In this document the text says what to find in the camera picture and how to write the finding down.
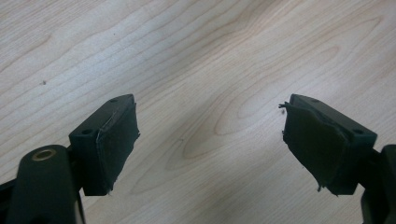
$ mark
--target light wood surface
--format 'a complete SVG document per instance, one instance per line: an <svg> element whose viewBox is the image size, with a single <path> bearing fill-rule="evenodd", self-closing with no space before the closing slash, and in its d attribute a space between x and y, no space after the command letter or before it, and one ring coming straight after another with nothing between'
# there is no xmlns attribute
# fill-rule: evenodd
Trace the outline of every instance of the light wood surface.
<svg viewBox="0 0 396 224"><path fill-rule="evenodd" d="M88 223L362 223L282 141L292 93L396 143L396 1L1 1L0 174L133 93L141 136Z"/></svg>

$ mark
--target black plastic part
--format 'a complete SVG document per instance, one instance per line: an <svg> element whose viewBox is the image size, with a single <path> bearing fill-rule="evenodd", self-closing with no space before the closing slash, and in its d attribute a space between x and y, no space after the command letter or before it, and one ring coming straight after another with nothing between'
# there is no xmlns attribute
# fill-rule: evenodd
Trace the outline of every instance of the black plastic part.
<svg viewBox="0 0 396 224"><path fill-rule="evenodd" d="M389 205L385 223L396 223L396 145L387 145L382 149L380 171Z"/></svg>
<svg viewBox="0 0 396 224"><path fill-rule="evenodd" d="M293 94L283 139L321 188L353 194L358 165L373 152L376 134L317 99Z"/></svg>
<svg viewBox="0 0 396 224"><path fill-rule="evenodd" d="M22 158L7 223L85 223L65 147L41 147Z"/></svg>
<svg viewBox="0 0 396 224"><path fill-rule="evenodd" d="M7 212L11 204L12 190L14 190L15 179L0 185L0 223L6 223Z"/></svg>
<svg viewBox="0 0 396 224"><path fill-rule="evenodd" d="M82 168L87 196L113 190L126 159L139 136L132 94L109 100L69 134L72 157Z"/></svg>

